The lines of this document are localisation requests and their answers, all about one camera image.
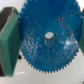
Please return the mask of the green padded gripper left finger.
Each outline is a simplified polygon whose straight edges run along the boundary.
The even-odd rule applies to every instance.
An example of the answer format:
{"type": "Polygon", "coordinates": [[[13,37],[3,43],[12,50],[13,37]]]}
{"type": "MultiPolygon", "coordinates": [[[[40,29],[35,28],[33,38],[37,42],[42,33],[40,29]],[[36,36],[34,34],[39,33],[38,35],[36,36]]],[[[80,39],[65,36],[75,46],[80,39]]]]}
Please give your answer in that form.
{"type": "Polygon", "coordinates": [[[14,7],[0,12],[0,76],[12,76],[19,58],[19,14],[14,7]]]}

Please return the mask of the green padded gripper right finger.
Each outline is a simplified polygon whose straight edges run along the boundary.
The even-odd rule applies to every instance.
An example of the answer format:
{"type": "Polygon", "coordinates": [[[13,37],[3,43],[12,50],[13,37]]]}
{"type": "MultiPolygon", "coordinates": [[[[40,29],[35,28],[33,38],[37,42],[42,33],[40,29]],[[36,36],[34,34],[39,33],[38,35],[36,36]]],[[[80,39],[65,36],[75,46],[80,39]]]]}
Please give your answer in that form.
{"type": "Polygon", "coordinates": [[[81,49],[81,52],[84,55],[84,9],[82,10],[82,20],[81,20],[81,26],[80,26],[80,32],[79,32],[78,45],[81,49]]]}

